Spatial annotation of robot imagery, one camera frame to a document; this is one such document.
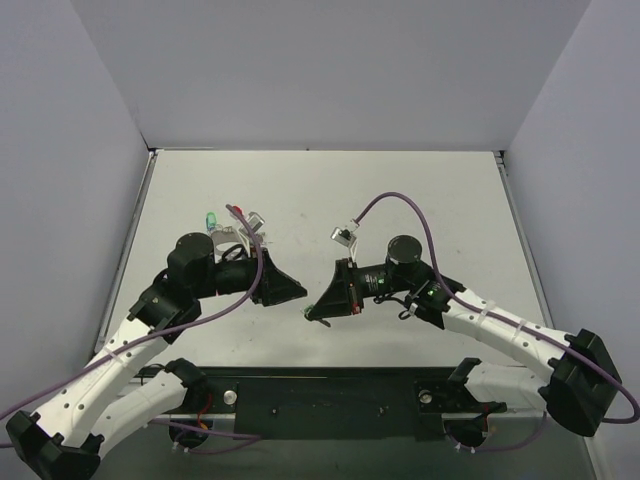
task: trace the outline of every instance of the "green object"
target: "green object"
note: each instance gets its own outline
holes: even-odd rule
[[[216,218],[216,214],[213,212],[207,213],[207,232],[211,233],[211,231],[216,228],[218,224],[218,219]]]

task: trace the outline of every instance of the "table top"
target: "table top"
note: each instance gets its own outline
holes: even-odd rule
[[[201,366],[453,366],[465,357],[513,360],[418,319],[400,321],[396,304],[365,301],[364,313],[306,321],[301,310],[331,281],[346,249],[330,240],[377,194],[411,197],[430,224],[442,272],[484,298],[543,324],[518,232],[491,152],[160,151],[131,247],[108,335],[153,277],[176,240],[205,231],[207,212],[234,223],[225,204],[266,220],[276,266],[307,288],[306,299],[232,314],[187,330],[153,362],[185,357]],[[358,264],[381,263],[399,234],[426,242],[413,211],[380,202],[358,229]],[[202,301],[209,315],[240,296]]]

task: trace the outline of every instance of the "white tabletop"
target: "white tabletop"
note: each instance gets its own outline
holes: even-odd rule
[[[525,256],[491,152],[160,151],[109,334],[185,233],[205,230],[215,211],[233,223],[227,203],[266,220],[274,263],[309,291],[306,299],[264,308],[250,301],[234,313],[187,330],[154,362],[185,357],[201,366],[453,366],[464,357],[513,364],[475,340],[415,318],[396,304],[365,301],[362,315],[310,323],[301,309],[316,301],[346,249],[329,239],[377,194],[405,193],[431,226],[443,273],[528,320],[543,324]],[[424,233],[397,199],[379,203],[358,229],[358,264],[382,263],[388,241]],[[214,313],[240,295],[202,301]]]

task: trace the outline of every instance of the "screw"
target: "screw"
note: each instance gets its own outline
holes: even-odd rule
[[[418,399],[420,400],[420,403],[424,403],[426,405],[428,403],[431,403],[431,400],[433,400],[433,396],[431,396],[429,390],[421,390],[418,394]]]
[[[226,392],[224,392],[222,399],[227,405],[233,405],[234,403],[236,403],[236,400],[238,400],[238,394],[233,390],[227,390]]]

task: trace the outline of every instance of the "wall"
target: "wall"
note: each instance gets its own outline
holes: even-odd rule
[[[592,2],[507,156],[556,325],[599,332],[636,395],[639,20],[636,0]],[[618,398],[612,415],[629,413]],[[640,427],[600,431],[619,478],[635,478]]]
[[[68,0],[3,2],[0,409],[88,358],[146,158]],[[0,464],[35,478],[10,450]]]
[[[589,0],[72,0],[153,147],[497,150]]]

